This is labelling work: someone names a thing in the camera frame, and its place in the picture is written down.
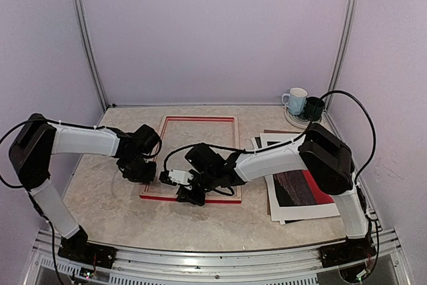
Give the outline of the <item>red wooden picture frame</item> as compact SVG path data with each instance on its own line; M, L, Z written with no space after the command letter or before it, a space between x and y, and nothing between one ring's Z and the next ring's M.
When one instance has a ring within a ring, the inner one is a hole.
M163 117L158 134L163 142L160 153L154 158L157 164L155 179L140 189L143 200L176 202L178 186L169 186L159 181L163 171L163 161L169 152L177 148L204 142L216 146L240 149L238 119L236 116L214 115L166 115ZM168 169L190 170L191 165L184 159L188 150L171 156ZM233 196L223 196L215 192L206 195L207 204L241 204L242 188L233 187Z

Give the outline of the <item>red sunset photo white border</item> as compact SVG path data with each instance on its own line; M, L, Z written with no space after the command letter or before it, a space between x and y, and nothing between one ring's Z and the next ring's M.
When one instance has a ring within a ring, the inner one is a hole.
M307 170L282 172L264 179L273 222L284 225L340 215L332 197L318 188Z

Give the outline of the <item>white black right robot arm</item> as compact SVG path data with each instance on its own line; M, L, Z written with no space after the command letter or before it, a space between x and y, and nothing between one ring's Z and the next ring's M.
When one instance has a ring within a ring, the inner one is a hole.
M342 244L342 256L354 261L367 250L365 237L371 224L356 183L351 149L322 125L314 123L298 137L266 148L235 150L226 159L214 150L205 143L195 144L185 155L192 170L169 172L169 178L180 186L179 196L184 201L202 206L205 193L216 188L307 170L320 191L332 197L344 223L349 240Z

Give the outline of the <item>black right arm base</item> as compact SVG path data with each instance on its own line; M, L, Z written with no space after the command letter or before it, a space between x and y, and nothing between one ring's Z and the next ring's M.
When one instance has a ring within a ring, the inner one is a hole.
M363 238L346 238L343 242L319 248L323 268L365 260L376 256L378 251L378 245L374 243L370 233L367 233Z

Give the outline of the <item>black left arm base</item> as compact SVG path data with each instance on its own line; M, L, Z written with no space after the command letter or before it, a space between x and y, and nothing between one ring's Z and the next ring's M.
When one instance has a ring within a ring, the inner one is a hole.
M61 258L87 264L96 268L112 269L117 249L91 242L74 242L61 239L58 255Z

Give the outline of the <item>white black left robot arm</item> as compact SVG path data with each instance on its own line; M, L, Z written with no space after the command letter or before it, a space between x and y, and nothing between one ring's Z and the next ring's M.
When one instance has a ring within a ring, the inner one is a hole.
M88 126L48 119L33 113L15 126L18 134L9 151L9 161L23 188L41 215L67 242L68 252L81 262L93 255L84 227L74 218L63 199L65 186L54 178L59 173L56 160L79 161L84 155L103 156L116 161L124 179L146 183L154 179L154 157L162 140L150 126L135 131L109 126Z

